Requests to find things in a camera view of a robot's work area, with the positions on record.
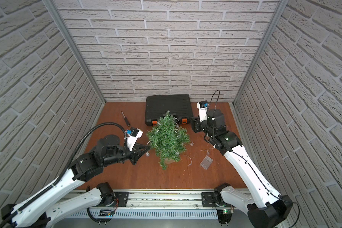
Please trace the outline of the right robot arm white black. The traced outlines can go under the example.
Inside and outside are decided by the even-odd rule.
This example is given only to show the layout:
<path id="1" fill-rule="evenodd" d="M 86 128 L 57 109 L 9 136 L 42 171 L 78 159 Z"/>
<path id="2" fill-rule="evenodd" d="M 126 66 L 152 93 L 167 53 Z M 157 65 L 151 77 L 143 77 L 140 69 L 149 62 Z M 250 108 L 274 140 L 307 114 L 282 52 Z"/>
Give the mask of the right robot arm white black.
<path id="1" fill-rule="evenodd" d="M 199 116 L 191 118 L 192 130 L 205 133 L 204 140 L 233 165 L 251 194 L 248 196 L 224 183 L 215 189 L 218 200 L 245 213 L 255 228 L 273 228 L 283 222 L 294 202 L 281 195 L 263 176 L 239 137 L 227 130 L 219 109 L 210 110 L 205 105 L 198 110 Z"/>

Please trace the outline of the small green christmas tree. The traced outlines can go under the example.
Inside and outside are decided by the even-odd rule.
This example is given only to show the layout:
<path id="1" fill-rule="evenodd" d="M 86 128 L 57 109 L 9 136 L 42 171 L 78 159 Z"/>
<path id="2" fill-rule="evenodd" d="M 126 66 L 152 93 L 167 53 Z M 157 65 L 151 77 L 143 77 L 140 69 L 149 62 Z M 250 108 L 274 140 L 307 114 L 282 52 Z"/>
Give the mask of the small green christmas tree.
<path id="1" fill-rule="evenodd" d="M 190 143 L 187 129 L 180 126 L 170 111 L 165 112 L 155 126 L 147 132 L 150 147 L 159 157 L 159 164 L 163 170 L 167 169 L 167 161 L 179 162 L 181 154 L 186 152 L 186 144 Z"/>

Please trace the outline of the clear plastic battery box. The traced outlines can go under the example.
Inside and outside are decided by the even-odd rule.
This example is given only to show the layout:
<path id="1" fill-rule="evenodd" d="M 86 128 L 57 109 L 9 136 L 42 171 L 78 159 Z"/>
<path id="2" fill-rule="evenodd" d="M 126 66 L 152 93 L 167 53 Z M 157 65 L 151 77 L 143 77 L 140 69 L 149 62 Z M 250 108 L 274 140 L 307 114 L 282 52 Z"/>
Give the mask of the clear plastic battery box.
<path id="1" fill-rule="evenodd" d="M 204 170 L 208 170 L 211 164 L 213 163 L 213 159 L 206 155 L 202 162 L 200 163 L 200 167 L 202 167 Z"/>

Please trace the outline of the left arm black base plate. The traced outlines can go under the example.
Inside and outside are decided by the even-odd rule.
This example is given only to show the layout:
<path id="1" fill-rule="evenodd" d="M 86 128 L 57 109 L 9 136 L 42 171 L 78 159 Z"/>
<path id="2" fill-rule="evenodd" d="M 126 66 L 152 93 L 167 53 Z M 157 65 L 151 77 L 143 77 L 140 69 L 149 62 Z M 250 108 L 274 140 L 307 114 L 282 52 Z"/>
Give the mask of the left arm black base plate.
<path id="1" fill-rule="evenodd" d="M 111 196 L 106 196 L 96 207 L 125 207 L 130 192 L 115 191 Z"/>

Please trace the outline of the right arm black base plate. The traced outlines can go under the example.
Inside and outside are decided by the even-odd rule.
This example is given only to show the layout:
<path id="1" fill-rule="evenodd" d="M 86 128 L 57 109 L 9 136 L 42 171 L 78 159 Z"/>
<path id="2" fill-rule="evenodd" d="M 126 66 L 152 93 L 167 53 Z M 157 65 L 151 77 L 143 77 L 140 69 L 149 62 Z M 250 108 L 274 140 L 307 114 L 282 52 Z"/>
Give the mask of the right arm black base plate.
<path id="1" fill-rule="evenodd" d="M 202 192 L 202 206 L 204 208 L 231 208 L 232 205 L 226 203 L 218 192 Z"/>

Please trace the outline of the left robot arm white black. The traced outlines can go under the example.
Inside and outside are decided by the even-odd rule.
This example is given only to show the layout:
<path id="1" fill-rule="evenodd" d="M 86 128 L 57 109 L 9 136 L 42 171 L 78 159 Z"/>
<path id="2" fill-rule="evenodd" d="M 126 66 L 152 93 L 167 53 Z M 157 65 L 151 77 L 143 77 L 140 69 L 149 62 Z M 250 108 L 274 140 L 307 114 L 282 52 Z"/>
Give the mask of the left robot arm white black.
<path id="1" fill-rule="evenodd" d="M 137 137 L 129 136 L 128 139 L 130 143 L 120 146 L 120 138 L 116 135 L 101 138 L 90 152 L 79 156 L 64 174 L 40 192 L 22 203 L 4 206 L 0 227 L 7 224 L 13 228 L 47 227 L 81 209 L 117 203 L 116 195 L 107 182 L 98 184 L 82 196 L 63 202 L 59 200 L 100 175 L 105 167 L 125 161 L 136 164 L 150 150 L 150 146 L 137 143 Z"/>

